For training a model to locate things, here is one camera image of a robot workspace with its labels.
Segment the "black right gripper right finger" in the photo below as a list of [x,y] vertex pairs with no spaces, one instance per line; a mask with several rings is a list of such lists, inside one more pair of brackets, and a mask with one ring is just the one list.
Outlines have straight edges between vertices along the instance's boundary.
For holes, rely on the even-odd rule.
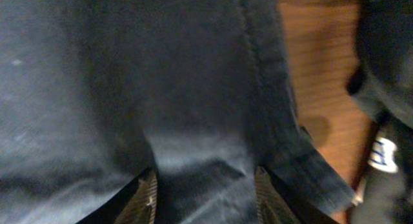
[[294,194],[264,167],[255,173],[257,216],[261,224],[337,224],[315,206]]

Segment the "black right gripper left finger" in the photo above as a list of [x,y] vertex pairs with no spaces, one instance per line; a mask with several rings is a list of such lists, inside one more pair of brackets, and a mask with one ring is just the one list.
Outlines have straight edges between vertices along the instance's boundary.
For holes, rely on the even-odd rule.
[[156,205],[157,174],[147,168],[77,224],[154,224]]

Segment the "navy blue shorts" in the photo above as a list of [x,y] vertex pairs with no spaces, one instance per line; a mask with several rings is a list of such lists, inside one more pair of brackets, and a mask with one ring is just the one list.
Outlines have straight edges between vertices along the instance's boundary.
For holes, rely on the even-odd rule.
[[277,0],[1,0],[1,222],[256,223],[258,167],[325,214],[354,193],[299,126]]

